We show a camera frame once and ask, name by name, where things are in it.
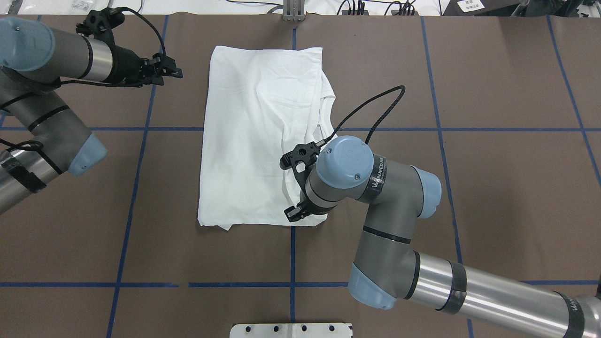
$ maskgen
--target blue joint cap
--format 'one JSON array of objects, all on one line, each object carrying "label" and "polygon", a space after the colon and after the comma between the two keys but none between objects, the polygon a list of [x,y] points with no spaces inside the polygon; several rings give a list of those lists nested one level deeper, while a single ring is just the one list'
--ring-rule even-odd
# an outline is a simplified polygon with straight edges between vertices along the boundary
[{"label": "blue joint cap", "polygon": [[441,181],[433,173],[429,173],[411,165],[421,181],[421,189],[424,191],[424,205],[418,218],[428,218],[436,212],[436,207],[441,203],[442,185]]},{"label": "blue joint cap", "polygon": [[354,136],[340,136],[325,145],[317,157],[317,174],[337,189],[354,188],[370,178],[374,155],[370,146]]},{"label": "blue joint cap", "polygon": [[31,72],[48,63],[55,48],[54,33],[38,21],[0,19],[0,65]]},{"label": "blue joint cap", "polygon": [[105,158],[107,153],[108,151],[104,145],[98,140],[96,135],[92,133],[81,149],[79,149],[73,162],[71,162],[69,173],[72,173],[75,176],[85,173]]},{"label": "blue joint cap", "polygon": [[355,264],[350,270],[349,291],[354,299],[377,309],[390,310],[397,301],[364,275]]}]

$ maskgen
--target black band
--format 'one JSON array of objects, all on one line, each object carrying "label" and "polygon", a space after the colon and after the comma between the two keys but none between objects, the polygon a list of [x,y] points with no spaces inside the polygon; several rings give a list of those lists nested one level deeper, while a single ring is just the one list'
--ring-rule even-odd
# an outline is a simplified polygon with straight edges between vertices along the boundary
[{"label": "black band", "polygon": [[2,162],[2,168],[34,194],[46,187],[44,182],[42,182],[34,173],[30,173],[16,158],[9,158]]},{"label": "black band", "polygon": [[27,130],[32,131],[34,130],[35,127],[39,126],[42,122],[46,121],[47,119],[53,117],[54,115],[58,114],[59,112],[63,111],[63,110],[67,110],[69,109],[69,106],[64,105],[64,106],[60,106],[56,109],[53,109],[47,113],[45,113],[44,115],[40,116],[40,118],[38,118],[37,120],[33,121],[29,127],[27,127]]},{"label": "black band", "polygon": [[467,287],[468,287],[468,277],[465,274],[465,267],[462,264],[451,262],[451,272],[453,273],[453,281],[451,282],[451,292],[449,293],[449,298],[447,298],[447,302],[436,311],[441,311],[444,313],[448,313],[450,315],[454,315],[461,309],[463,306],[463,302],[465,301],[465,296],[467,295]]},{"label": "black band", "polygon": [[38,150],[37,153],[41,156],[41,158],[44,159],[44,161],[46,161],[46,163],[48,163],[48,165],[52,167],[52,169],[54,169],[54,171],[56,171],[57,174],[60,175],[64,172],[56,165],[56,163],[54,163],[53,160],[50,159],[50,157],[48,157],[48,155],[46,155],[45,152]]},{"label": "black band", "polygon": [[555,293],[560,295],[567,305],[568,322],[564,338],[582,338],[584,335],[584,313],[580,303],[571,296],[557,291]]},{"label": "black band", "polygon": [[370,204],[380,195],[382,187],[384,187],[384,181],[386,180],[386,171],[386,158],[374,154],[374,166],[371,170],[370,179],[358,201]]},{"label": "black band", "polygon": [[29,93],[25,93],[25,94],[23,94],[21,96],[17,96],[14,99],[6,101],[3,104],[1,104],[0,105],[0,110],[6,110],[5,108],[8,107],[8,106],[10,106],[10,105],[12,105],[13,103],[21,101],[21,100],[26,99],[29,96],[33,96],[33,95],[35,95],[35,93],[29,92]]},{"label": "black band", "polygon": [[417,280],[419,279],[419,269],[421,269],[421,261],[419,259],[419,252],[414,251],[415,253],[415,271],[413,272],[413,282],[411,282],[411,287],[409,288],[409,292],[405,296],[405,299],[408,300],[413,296],[415,292],[415,287],[417,286]]},{"label": "black band", "polygon": [[374,228],[370,228],[368,226],[363,226],[363,231],[371,233],[372,235],[376,235],[376,236],[384,237],[386,239],[390,239],[391,241],[401,242],[401,243],[405,243],[405,244],[410,244],[411,243],[411,238],[405,238],[405,237],[395,236],[395,235],[392,235],[392,234],[387,233],[387,232],[383,232],[383,231],[380,231],[380,230],[376,230]]},{"label": "black band", "polygon": [[94,51],[92,50],[92,45],[90,44],[90,41],[88,41],[86,37],[82,38],[84,38],[85,44],[88,45],[88,54],[90,56],[90,59],[88,59],[88,67],[85,69],[84,74],[79,77],[80,79],[83,79],[88,75],[90,69],[92,69],[92,62],[94,61]]}]

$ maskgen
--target gray device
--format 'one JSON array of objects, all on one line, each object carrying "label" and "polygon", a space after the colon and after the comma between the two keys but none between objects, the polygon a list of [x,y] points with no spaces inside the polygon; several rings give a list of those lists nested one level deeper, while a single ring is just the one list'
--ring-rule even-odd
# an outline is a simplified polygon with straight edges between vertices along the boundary
[{"label": "gray device", "polygon": [[[124,11],[152,27],[162,52],[145,59],[115,44],[112,28],[125,21]],[[15,116],[34,136],[19,144],[1,140],[10,147],[0,152],[0,214],[65,171],[79,176],[107,154],[55,89],[68,83],[142,87],[163,85],[163,76],[182,77],[156,28],[129,8],[91,11],[76,32],[17,17],[0,19],[0,112]],[[96,82],[61,81],[61,76]]]},{"label": "gray device", "polygon": [[596,297],[571,297],[411,249],[417,219],[441,200],[434,174],[376,155],[353,136],[300,144],[280,167],[301,186],[300,203],[285,211],[291,222],[347,197],[369,204],[349,280],[356,300],[384,310],[412,300],[536,337],[601,337],[601,281]]}]

